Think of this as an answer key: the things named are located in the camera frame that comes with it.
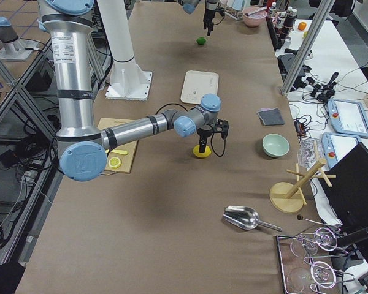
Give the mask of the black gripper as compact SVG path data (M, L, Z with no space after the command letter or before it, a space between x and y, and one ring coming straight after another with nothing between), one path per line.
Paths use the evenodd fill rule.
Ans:
M197 129L199 135L199 153L207 153L209 147L207 146L207 140L214 134L214 125L206 125Z
M207 29L207 35L210 36L213 31L213 19L217 10L217 0L206 0L205 1L205 12L204 12L204 29Z

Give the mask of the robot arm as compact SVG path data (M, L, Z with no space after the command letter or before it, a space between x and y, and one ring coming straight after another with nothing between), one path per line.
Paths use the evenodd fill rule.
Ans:
M181 0L177 1L187 14L192 14L200 0ZM216 0L205 0L205 11L203 16L204 29L207 31L207 35L211 35L214 27L213 19L217 12L218 1Z
M199 134L201 145L216 132L220 98L206 94L189 111L166 110L106 129L94 123L88 41L97 6L113 59L109 96L146 100L152 74L136 63L123 1L39 1L39 24L51 36L61 113L59 166L75 181L89 181L105 169L107 154L141 138L175 130L182 137Z

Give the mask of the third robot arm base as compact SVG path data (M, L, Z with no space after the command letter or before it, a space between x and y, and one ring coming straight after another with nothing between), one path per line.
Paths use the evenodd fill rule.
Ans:
M3 44L0 59L4 61L26 61L35 48L38 50L36 41L21 39L10 21L2 16L0 16L0 42Z

